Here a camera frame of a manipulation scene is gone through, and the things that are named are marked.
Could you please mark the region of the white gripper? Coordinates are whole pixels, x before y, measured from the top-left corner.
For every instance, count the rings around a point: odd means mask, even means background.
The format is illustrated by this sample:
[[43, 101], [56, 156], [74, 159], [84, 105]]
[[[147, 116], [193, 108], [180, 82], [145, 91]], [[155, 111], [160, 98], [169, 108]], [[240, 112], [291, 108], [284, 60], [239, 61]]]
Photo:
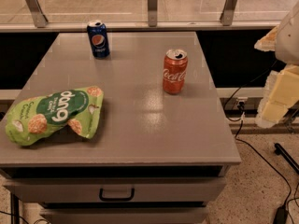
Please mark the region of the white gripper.
[[299, 101], [299, 1], [254, 48], [275, 51], [278, 60], [290, 63], [280, 72], [270, 72], [257, 109], [255, 123], [261, 128], [271, 128]]

